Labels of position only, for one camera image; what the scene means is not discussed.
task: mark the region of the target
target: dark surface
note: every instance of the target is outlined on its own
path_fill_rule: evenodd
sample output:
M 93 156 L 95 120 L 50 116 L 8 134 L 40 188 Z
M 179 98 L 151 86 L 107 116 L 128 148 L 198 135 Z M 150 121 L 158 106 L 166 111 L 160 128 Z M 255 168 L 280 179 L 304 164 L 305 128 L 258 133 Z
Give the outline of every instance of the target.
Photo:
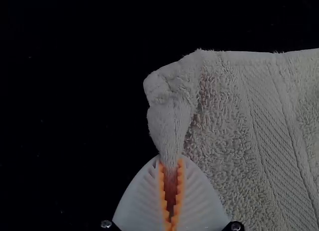
M 157 153 L 150 72 L 197 48 L 319 47 L 316 0 L 228 1 L 198 10 L 207 19 L 164 4 L 124 12 L 114 0 L 2 1 L 0 231 L 102 230 Z

